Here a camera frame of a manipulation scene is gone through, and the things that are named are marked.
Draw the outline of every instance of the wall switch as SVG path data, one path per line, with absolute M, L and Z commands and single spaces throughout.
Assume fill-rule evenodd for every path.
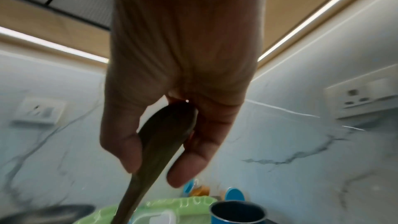
M 325 89 L 334 118 L 398 107 L 398 65 L 379 69 Z
M 13 121 L 54 125 L 58 122 L 66 102 L 39 97 L 26 97 L 15 112 Z

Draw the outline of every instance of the led strip light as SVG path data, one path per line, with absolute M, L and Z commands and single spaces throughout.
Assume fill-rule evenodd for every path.
M 288 41 L 291 37 L 296 35 L 299 31 L 301 31 L 303 28 L 308 26 L 311 22 L 313 22 L 315 19 L 317 19 L 319 16 L 321 16 L 324 12 L 326 12 L 328 9 L 330 9 L 332 6 L 334 6 L 336 3 L 338 3 L 340 0 L 331 0 L 328 3 L 326 3 L 323 7 L 321 7 L 318 11 L 316 11 L 313 15 L 311 15 L 308 19 L 306 19 L 303 23 L 301 23 L 298 27 L 296 27 L 293 31 L 291 31 L 288 35 L 286 35 L 284 38 L 282 38 L 280 41 L 278 41 L 275 45 L 273 45 L 270 49 L 268 49 L 263 55 L 261 55 L 258 58 L 258 61 L 264 59 L 267 57 L 270 53 L 275 51 L 278 47 L 283 45 L 286 41 Z M 105 57 L 101 57 L 98 55 L 94 54 L 89 54 L 77 49 L 73 49 L 67 46 L 62 46 L 57 43 L 53 43 L 44 39 L 39 39 L 27 34 L 23 34 L 21 32 L 13 31 L 4 27 L 0 27 L 0 34 L 7 35 L 13 38 L 17 39 L 22 39 L 25 41 L 29 41 L 38 45 L 42 45 L 45 47 L 49 47 L 55 50 L 59 50 L 68 54 L 74 54 L 77 56 L 81 56 L 84 58 L 88 58 L 94 61 L 99 61 L 103 63 L 108 63 L 108 59 Z

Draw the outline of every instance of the human hand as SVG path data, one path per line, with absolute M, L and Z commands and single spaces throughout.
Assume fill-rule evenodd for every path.
M 115 0 L 101 146 L 129 173 L 141 165 L 145 109 L 189 100 L 197 124 L 167 180 L 179 187 L 209 163 L 244 102 L 262 49 L 264 0 Z

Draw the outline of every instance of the brown wooden utensil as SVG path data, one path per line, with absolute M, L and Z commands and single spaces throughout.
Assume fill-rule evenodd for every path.
M 142 165 L 131 177 L 111 224 L 128 223 L 146 192 L 193 131 L 196 115 L 192 104 L 174 103 L 159 110 L 144 124 L 138 133 L 143 145 Z

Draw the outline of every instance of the blue cup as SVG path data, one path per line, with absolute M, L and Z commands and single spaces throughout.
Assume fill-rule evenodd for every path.
M 260 205 L 240 200 L 218 201 L 210 205 L 211 224 L 265 224 L 267 211 Z

